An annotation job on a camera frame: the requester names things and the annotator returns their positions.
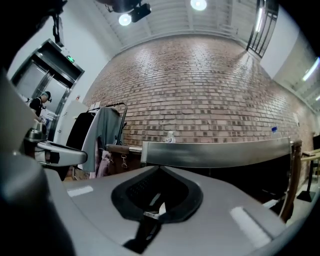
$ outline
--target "elevator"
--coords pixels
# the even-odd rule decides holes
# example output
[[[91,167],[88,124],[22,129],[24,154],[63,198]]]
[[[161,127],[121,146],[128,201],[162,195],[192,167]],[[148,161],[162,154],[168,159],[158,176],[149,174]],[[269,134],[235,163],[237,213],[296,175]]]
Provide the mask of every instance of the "elevator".
[[[27,103],[43,92],[51,93],[51,102],[43,104],[47,139],[54,140],[58,119],[65,102],[84,70],[75,60],[62,54],[62,49],[48,39],[19,67],[12,82]]]

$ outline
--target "security camera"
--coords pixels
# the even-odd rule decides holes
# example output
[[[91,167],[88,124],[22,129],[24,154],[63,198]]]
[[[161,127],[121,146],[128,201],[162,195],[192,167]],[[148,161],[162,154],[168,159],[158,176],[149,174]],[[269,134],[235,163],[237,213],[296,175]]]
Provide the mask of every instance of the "security camera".
[[[137,22],[151,13],[150,4],[141,4],[142,0],[97,0],[105,4],[107,10],[112,13],[127,13],[132,22]]]

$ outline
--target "exit sign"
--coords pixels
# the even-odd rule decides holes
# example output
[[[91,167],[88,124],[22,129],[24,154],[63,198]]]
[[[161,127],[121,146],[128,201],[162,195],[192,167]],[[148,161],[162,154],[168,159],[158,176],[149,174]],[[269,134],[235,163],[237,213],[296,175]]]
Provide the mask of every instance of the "exit sign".
[[[70,62],[72,62],[72,63],[75,62],[74,58],[72,58],[70,55],[68,55],[66,58],[67,58]]]

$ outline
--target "plastic bottle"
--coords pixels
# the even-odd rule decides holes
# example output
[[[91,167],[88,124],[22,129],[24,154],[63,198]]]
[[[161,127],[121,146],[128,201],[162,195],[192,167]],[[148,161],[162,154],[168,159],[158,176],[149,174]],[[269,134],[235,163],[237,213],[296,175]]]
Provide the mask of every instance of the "plastic bottle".
[[[168,131],[167,136],[165,137],[166,143],[176,143],[176,138],[174,136],[174,132],[172,130]]]
[[[271,134],[271,138],[272,139],[279,139],[281,138],[281,132],[278,131],[278,128],[275,126],[275,127],[272,127],[271,128],[271,131],[272,131],[272,134]]]

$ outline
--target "fluorescent light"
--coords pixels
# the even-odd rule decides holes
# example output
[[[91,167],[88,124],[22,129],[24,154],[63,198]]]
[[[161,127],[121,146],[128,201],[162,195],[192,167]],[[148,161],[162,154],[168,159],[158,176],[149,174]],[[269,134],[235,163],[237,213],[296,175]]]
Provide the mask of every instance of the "fluorescent light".
[[[257,19],[256,25],[255,25],[256,32],[260,31],[261,23],[262,23],[262,7],[259,8],[258,19]]]
[[[191,0],[190,4],[193,9],[197,11],[203,11],[207,8],[207,2],[206,0]]]
[[[129,14],[122,14],[119,18],[119,23],[122,26],[128,26],[131,23],[131,16]]]
[[[315,69],[317,68],[318,64],[319,64],[319,57],[316,58],[316,60],[315,60],[315,62],[313,63],[312,67],[311,67],[309,70],[307,70],[307,72],[305,73],[305,75],[304,75],[303,78],[302,78],[303,81],[306,81],[306,80],[311,76],[311,74],[312,74],[312,73],[315,71]]]

